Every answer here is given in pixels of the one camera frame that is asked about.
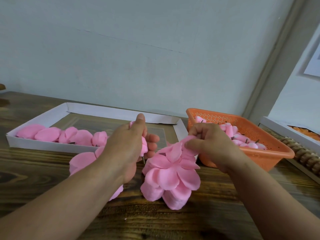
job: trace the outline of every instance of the wood grain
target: wood grain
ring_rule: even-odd
[[[9,148],[5,134],[66,100],[0,94],[0,216],[26,204],[69,175],[72,153]],[[187,204],[170,210],[141,192],[143,164],[118,198],[108,202],[79,239],[262,239],[228,175],[199,162],[201,186]],[[307,209],[320,216],[320,185],[289,162],[270,174]]]

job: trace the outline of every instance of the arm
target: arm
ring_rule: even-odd
[[[101,156],[35,200],[0,219],[1,239],[76,239],[98,215],[114,192],[136,171],[145,136],[152,157],[159,137],[147,134],[139,114],[129,129],[120,126]]]
[[[230,176],[264,239],[319,238],[320,220],[234,145],[219,126],[198,123],[189,134],[201,139],[189,141],[186,147],[207,154]]]

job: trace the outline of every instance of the fingernail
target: fingernail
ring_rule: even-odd
[[[144,120],[144,115],[143,115],[143,113],[138,114],[137,119]]]

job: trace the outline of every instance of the orange plastic basket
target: orange plastic basket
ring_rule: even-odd
[[[196,123],[195,116],[200,116],[207,122],[216,124],[218,122],[220,124],[229,122],[232,125],[237,126],[241,134],[245,134],[253,141],[259,140],[260,143],[267,147],[267,150],[253,149],[248,147],[240,147],[240,149],[248,157],[250,157],[251,160],[253,160],[266,171],[272,169],[282,158],[294,157],[294,151],[288,146],[243,117],[197,108],[189,108],[186,110],[186,113],[189,117],[187,126],[188,131]],[[216,165],[212,163],[205,155],[200,154],[199,158],[204,165],[216,168]]]

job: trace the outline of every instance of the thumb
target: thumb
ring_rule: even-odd
[[[134,131],[138,135],[142,135],[146,126],[146,119],[143,113],[138,114],[136,121],[132,124],[130,130]]]
[[[187,149],[201,153],[204,151],[205,141],[201,139],[192,139],[184,145]]]

